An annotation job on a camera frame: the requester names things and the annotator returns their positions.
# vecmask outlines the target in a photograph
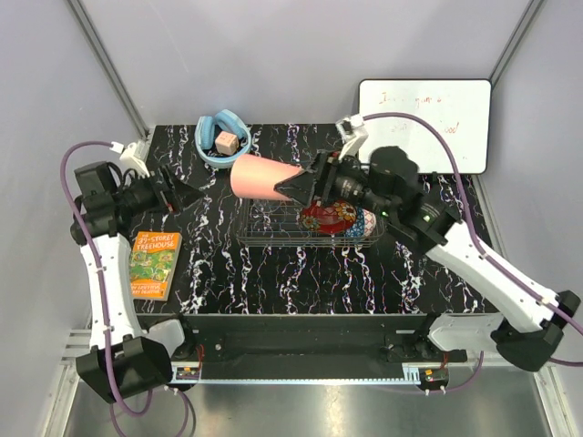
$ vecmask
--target book cover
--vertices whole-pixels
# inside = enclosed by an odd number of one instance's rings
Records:
[[[168,300],[181,242],[178,232],[138,232],[129,260],[134,299]]]

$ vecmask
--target black tabletop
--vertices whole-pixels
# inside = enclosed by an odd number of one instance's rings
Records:
[[[183,238],[168,302],[136,300],[138,313],[344,314],[490,312],[494,307],[454,273],[417,256],[389,235],[370,248],[248,248],[236,238],[242,202],[229,170],[206,165],[194,126],[158,126],[148,166],[170,165],[205,198],[176,215],[146,214],[139,230]],[[284,162],[310,161],[318,149],[340,150],[332,124],[254,125],[251,153]],[[428,178],[420,177],[429,187]],[[478,235],[489,244],[470,177],[464,177]],[[453,178],[441,176],[442,199],[461,211]]]

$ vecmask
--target pink cube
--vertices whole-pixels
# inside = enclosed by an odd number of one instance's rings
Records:
[[[233,155],[239,148],[239,139],[236,135],[229,132],[221,132],[215,139],[217,151],[223,155]]]

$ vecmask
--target whiteboard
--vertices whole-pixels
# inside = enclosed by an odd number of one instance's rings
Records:
[[[364,80],[359,88],[359,113],[398,111],[432,125],[452,149],[461,173],[486,170],[490,97],[487,80]],[[398,146],[419,166],[419,173],[453,173],[444,149],[418,123],[401,118],[366,122],[369,137],[359,151],[367,163],[382,146]]]

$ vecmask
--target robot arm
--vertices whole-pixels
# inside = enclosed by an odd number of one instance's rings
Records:
[[[121,173],[107,162],[75,171],[81,189],[76,204],[85,207],[82,219],[101,258],[104,284],[99,283],[94,255],[79,223],[75,220],[71,226],[71,235],[86,263],[93,314],[90,353],[77,358],[77,372],[110,403],[115,397],[105,364],[104,330],[110,331],[114,378],[123,398],[170,383],[170,358],[186,358],[196,346],[192,329],[182,319],[163,320],[149,330],[140,327],[129,281],[131,220],[146,211],[179,212],[202,197],[200,191],[177,180],[167,168],[157,168],[128,186],[122,185],[123,178],[119,178],[120,184],[116,182],[112,168]],[[107,297],[108,327],[103,320],[102,290]]]
[[[392,117],[419,121],[406,114]],[[339,121],[343,150],[320,152],[310,166],[274,189],[306,206],[314,200],[326,206],[342,198],[374,212],[384,218],[387,232],[398,241],[458,274],[500,311],[427,316],[425,331],[411,336],[407,351],[394,352],[403,361],[414,361],[415,354],[437,358],[440,351],[497,351],[521,369],[540,369],[556,350],[566,325],[549,307],[572,317],[580,299],[569,290],[556,293],[535,283],[471,235],[457,210],[441,200],[438,188],[424,193],[417,165],[400,148],[376,149],[366,172],[355,158],[368,138],[366,118]]]

